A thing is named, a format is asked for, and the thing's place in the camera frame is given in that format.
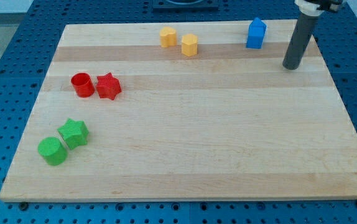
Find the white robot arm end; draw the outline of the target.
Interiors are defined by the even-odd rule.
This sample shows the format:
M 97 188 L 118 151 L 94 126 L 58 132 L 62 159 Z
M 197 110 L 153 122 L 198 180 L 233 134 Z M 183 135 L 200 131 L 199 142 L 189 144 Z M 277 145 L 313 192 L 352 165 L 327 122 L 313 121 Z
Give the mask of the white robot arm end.
M 344 5 L 346 0 L 295 0 L 294 3 L 299 7 L 301 13 L 318 17 L 323 12 L 337 13 Z

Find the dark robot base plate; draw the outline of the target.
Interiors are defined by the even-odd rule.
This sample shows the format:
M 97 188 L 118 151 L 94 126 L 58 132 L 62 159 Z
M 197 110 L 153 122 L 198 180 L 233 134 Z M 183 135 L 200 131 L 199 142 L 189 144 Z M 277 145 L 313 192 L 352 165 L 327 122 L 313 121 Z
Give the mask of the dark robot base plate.
M 218 9 L 220 0 L 152 0 L 154 11 Z

